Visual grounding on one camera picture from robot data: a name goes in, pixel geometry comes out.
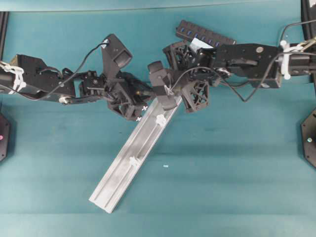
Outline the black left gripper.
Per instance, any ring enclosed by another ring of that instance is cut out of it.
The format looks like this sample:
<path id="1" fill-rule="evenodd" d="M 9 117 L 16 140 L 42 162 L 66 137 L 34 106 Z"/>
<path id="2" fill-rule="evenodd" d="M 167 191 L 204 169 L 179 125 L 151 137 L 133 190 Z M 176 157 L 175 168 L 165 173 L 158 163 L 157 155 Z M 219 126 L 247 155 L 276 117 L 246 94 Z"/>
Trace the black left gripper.
<path id="1" fill-rule="evenodd" d="M 119 71 L 112 78 L 104 73 L 97 75 L 96 71 L 79 73 L 79 97 L 84 99 L 114 99 L 108 101 L 108 108 L 126 120 L 139 121 L 143 108 L 155 98 L 153 89 L 132 73 Z M 122 92 L 123 79 L 136 99 L 124 96 Z"/>

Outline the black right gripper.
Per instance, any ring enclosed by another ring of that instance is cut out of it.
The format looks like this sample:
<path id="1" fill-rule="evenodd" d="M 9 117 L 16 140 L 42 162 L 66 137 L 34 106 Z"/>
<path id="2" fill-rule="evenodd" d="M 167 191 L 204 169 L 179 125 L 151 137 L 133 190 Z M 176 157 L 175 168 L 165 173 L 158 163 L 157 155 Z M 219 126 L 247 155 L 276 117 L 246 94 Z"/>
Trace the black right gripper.
<path id="1" fill-rule="evenodd" d="M 221 78 L 228 79 L 230 73 L 226 69 L 213 68 L 216 49 L 191 49 L 185 41 L 179 41 L 165 47 L 163 53 L 169 63 L 169 70 L 184 71 L 199 67 L 191 72 L 190 82 L 181 89 L 182 99 L 187 113 L 194 113 L 209 106 L 209 85 L 219 85 Z"/>

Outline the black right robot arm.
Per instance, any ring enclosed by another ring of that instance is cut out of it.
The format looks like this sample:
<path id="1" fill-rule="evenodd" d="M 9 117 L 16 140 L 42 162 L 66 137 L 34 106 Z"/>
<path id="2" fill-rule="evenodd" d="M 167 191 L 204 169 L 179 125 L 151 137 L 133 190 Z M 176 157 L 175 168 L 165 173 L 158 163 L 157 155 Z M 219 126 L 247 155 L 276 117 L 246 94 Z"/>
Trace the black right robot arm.
<path id="1" fill-rule="evenodd" d="M 157 92 L 164 110 L 176 107 L 180 97 L 188 113 L 209 105 L 209 88 L 220 84 L 236 92 L 251 85 L 248 102 L 260 88 L 280 88 L 283 79 L 316 72 L 316 48 L 311 42 L 279 46 L 263 44 L 223 44 L 216 48 L 178 46 L 166 51 L 170 69 L 164 69 Z"/>

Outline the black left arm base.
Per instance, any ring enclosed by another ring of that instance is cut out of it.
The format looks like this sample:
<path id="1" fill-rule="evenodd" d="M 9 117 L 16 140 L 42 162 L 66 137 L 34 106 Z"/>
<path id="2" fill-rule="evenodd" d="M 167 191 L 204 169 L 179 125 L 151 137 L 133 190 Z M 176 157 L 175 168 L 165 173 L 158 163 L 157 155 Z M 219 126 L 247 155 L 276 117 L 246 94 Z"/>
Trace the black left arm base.
<path id="1" fill-rule="evenodd" d="M 10 137 L 10 122 L 1 113 L 0 114 L 0 161 L 3 161 L 7 156 L 8 143 Z"/>

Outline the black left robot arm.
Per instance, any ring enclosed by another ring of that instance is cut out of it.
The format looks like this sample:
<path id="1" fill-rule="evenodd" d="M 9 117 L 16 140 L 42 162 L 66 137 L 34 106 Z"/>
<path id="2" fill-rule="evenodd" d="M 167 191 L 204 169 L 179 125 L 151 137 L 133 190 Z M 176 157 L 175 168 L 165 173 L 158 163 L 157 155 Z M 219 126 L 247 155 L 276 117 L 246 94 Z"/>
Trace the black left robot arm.
<path id="1" fill-rule="evenodd" d="M 153 89 L 131 73 L 115 73 L 112 78 L 96 71 L 74 74 L 68 68 L 59 71 L 42 59 L 17 54 L 10 63 L 0 64 L 0 92 L 64 105 L 104 100 L 116 114 L 139 121 L 154 98 Z"/>

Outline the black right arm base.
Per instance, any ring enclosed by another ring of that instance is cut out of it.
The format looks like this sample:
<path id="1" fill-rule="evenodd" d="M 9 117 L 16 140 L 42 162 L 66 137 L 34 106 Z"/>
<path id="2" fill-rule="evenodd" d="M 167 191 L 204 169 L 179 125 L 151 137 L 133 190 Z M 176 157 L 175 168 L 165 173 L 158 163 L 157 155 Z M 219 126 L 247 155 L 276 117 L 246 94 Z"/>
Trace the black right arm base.
<path id="1" fill-rule="evenodd" d="M 301 123 L 304 157 L 316 167 L 316 110 L 314 109 Z"/>

